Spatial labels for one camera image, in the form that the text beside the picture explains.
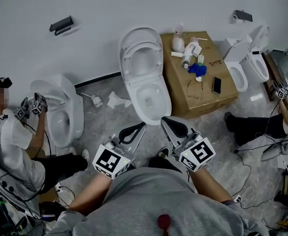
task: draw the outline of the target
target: smartphone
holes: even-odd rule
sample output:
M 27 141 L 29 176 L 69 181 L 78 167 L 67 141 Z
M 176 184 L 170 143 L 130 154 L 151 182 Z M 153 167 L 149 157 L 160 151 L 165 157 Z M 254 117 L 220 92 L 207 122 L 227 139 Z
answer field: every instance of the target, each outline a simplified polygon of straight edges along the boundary
M 222 89 L 222 80 L 217 77 L 214 77 L 213 93 L 221 94 L 221 89 Z

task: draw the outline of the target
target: spray bottle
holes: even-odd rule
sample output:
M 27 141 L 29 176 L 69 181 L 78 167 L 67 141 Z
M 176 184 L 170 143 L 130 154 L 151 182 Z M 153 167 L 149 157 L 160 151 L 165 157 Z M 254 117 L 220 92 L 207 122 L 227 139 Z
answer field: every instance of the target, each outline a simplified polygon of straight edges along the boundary
M 184 40 L 183 40 L 183 24 L 179 24 L 173 34 L 172 50 L 174 52 L 184 52 Z

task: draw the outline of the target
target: toilet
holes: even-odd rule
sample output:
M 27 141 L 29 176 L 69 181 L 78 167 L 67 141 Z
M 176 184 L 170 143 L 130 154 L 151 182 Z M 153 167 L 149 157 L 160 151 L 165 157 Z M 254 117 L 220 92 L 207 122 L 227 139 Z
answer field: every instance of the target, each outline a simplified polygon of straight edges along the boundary
M 252 39 L 249 36 L 244 40 L 226 38 L 219 46 L 219 51 L 239 92 L 245 92 L 248 89 L 248 80 L 240 61 L 249 52 L 251 42 Z
M 137 115 L 160 125 L 171 115 L 171 100 L 162 76 L 161 37 L 150 27 L 128 30 L 119 43 L 120 71 Z
M 269 79 L 262 54 L 253 54 L 253 52 L 262 51 L 267 46 L 269 29 L 269 27 L 260 26 L 257 33 L 251 35 L 253 42 L 250 45 L 250 51 L 240 62 L 249 84 L 259 84 Z
M 56 147 L 65 148 L 81 137 L 84 130 L 83 98 L 76 94 L 75 86 L 64 75 L 35 80 L 30 90 L 32 98 L 38 92 L 46 99 L 49 137 Z

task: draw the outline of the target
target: concrete floor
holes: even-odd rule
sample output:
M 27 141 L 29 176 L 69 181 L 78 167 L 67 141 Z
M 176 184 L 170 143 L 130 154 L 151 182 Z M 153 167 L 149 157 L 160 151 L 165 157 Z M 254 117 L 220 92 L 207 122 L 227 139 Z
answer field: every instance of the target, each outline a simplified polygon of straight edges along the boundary
M 109 137 L 114 130 L 122 126 L 140 123 L 141 120 L 136 115 L 133 106 L 125 108 L 124 105 L 116 106 L 111 109 L 106 104 L 108 96 L 114 91 L 121 98 L 129 98 L 127 89 L 121 76 L 99 81 L 77 89 L 77 92 L 86 94 L 96 94 L 103 100 L 103 105 L 96 108 L 91 99 L 84 98 L 84 133 L 80 140 L 75 141 L 73 145 L 78 151 L 87 148 L 91 153 L 91 161 L 99 145 Z M 263 97 L 252 101 L 251 97 L 261 94 Z M 255 85 L 248 88 L 244 93 L 240 93 L 239 98 L 231 105 L 218 109 L 210 114 L 190 121 L 201 132 L 203 137 L 208 137 L 212 143 L 217 155 L 207 166 L 208 171 L 213 177 L 226 188 L 231 195 L 238 192 L 244 185 L 250 169 L 243 166 L 240 158 L 233 154 L 235 142 L 233 134 L 228 132 L 224 114 L 227 111 L 232 112 L 239 117 L 269 117 L 275 104 L 270 103 L 263 85 Z M 241 149 L 255 148 L 258 146 L 271 144 L 271 140 L 265 137 L 258 138 Z M 136 151 L 137 167 L 145 166 L 148 159 L 155 156 L 158 149 L 163 146 L 169 146 L 161 127 L 147 126 L 146 133 Z M 282 172 L 277 168 L 277 160 L 272 159 L 267 162 L 261 162 L 260 157 L 265 148 L 250 150 L 239 153 L 245 164 L 252 167 L 252 173 L 246 182 L 244 189 L 240 192 L 242 199 L 247 198 L 245 207 L 255 206 L 260 202 L 266 201 L 276 195 L 282 189 Z M 57 155 L 67 153 L 66 150 L 57 149 Z M 176 162 L 173 158 L 170 161 L 185 172 L 185 167 Z M 62 185 L 68 186 L 78 194 L 86 184 L 92 179 L 95 170 L 90 166 L 88 171 L 79 172 L 71 178 L 62 182 Z M 276 222 L 281 218 L 285 210 L 280 203 L 273 200 L 262 204 L 256 208 L 246 210 L 256 219 L 265 219 L 269 226 L 275 227 Z

